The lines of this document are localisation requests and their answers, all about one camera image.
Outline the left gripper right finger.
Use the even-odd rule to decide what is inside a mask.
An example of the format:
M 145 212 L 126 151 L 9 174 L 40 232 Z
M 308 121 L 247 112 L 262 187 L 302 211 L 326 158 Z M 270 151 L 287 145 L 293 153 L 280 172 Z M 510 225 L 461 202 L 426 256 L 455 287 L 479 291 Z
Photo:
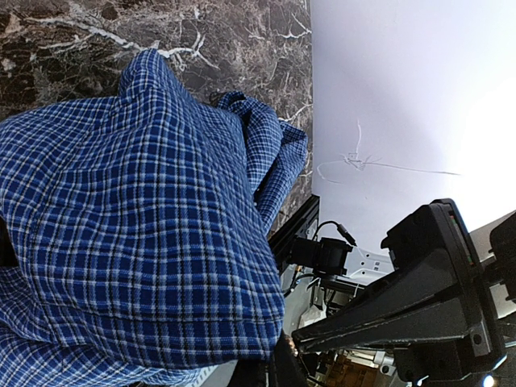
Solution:
M 277 387 L 307 387 L 304 375 L 284 332 L 273 353 L 273 385 Z

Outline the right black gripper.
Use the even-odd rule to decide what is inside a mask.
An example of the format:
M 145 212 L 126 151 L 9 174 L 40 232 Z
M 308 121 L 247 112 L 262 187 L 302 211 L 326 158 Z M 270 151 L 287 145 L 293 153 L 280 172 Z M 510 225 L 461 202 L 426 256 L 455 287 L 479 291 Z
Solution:
M 411 383 L 481 383 L 506 359 L 497 320 L 508 301 L 508 222 L 487 232 L 481 260 L 456 204 L 439 199 L 388 231 L 395 272 L 331 317 L 299 329 L 302 352 L 394 348 Z

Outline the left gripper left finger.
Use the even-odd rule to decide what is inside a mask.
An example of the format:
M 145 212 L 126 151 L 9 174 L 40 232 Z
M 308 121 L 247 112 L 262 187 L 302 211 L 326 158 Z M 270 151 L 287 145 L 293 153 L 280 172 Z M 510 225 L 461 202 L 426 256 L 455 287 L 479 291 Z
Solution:
M 258 360 L 239 360 L 231 377 L 231 387 L 266 387 L 268 366 Z

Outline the blue checkered shirt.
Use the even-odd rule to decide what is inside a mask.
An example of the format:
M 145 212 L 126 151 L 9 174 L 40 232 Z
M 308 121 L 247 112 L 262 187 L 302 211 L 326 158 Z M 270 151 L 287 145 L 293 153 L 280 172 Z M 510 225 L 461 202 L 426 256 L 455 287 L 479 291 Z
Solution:
M 307 135 L 240 92 L 197 101 L 156 50 L 118 93 L 1 124 L 1 383 L 183 386 L 265 362 L 268 233 Z

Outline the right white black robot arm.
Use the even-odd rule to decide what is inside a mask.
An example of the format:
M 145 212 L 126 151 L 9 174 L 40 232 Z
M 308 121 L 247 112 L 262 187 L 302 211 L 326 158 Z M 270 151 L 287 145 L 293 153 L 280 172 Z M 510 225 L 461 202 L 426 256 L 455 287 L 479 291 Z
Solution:
M 477 386 L 507 357 L 499 307 L 515 301 L 515 218 L 481 259 L 456 204 L 420 206 L 382 240 L 394 270 L 343 309 L 295 331 L 302 353 L 390 351 L 414 386 Z

